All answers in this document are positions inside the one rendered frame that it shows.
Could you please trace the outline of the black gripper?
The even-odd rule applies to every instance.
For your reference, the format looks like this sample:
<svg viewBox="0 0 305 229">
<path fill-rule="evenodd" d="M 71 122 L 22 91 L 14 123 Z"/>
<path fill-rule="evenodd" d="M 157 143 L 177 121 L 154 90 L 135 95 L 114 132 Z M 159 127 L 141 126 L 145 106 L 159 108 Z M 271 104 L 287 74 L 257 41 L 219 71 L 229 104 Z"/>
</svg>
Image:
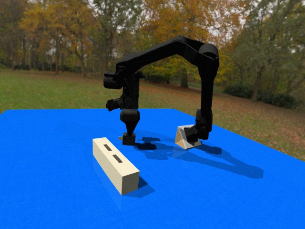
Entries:
<svg viewBox="0 0 305 229">
<path fill-rule="evenodd" d="M 139 91 L 122 91 L 124 109 L 120 113 L 120 120 L 126 124 L 128 136 L 132 136 L 139 120 L 138 109 Z"/>
</svg>

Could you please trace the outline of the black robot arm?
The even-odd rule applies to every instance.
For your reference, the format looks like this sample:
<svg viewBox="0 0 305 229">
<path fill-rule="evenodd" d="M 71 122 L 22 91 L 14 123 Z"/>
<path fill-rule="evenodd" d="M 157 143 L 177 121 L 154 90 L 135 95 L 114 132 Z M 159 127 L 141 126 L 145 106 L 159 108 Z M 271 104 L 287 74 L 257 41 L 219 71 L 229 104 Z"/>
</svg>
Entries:
<svg viewBox="0 0 305 229">
<path fill-rule="evenodd" d="M 115 72 L 106 71 L 104 73 L 103 85 L 108 89 L 123 87 L 124 91 L 139 91 L 139 80 L 145 76 L 138 70 L 145 65 L 175 54 L 197 66 L 202 80 L 201 109 L 197 109 L 196 124 L 184 128 L 187 142 L 197 142 L 198 139 L 206 140 L 213 126 L 211 110 L 213 86 L 219 68 L 219 53 L 214 45 L 177 35 L 145 51 L 124 55 L 116 64 Z"/>
</svg>

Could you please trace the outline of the black two-prong plug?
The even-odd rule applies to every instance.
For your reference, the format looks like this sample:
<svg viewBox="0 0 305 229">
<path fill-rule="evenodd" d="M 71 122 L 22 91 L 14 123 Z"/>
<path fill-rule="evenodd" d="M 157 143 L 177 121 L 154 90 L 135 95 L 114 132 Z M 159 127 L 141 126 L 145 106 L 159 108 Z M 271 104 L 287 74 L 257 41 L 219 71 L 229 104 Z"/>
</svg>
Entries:
<svg viewBox="0 0 305 229">
<path fill-rule="evenodd" d="M 122 144 L 125 146 L 135 146 L 135 134 L 128 136 L 127 132 L 123 133 L 123 137 L 119 137 L 119 140 L 122 140 Z"/>
</svg>

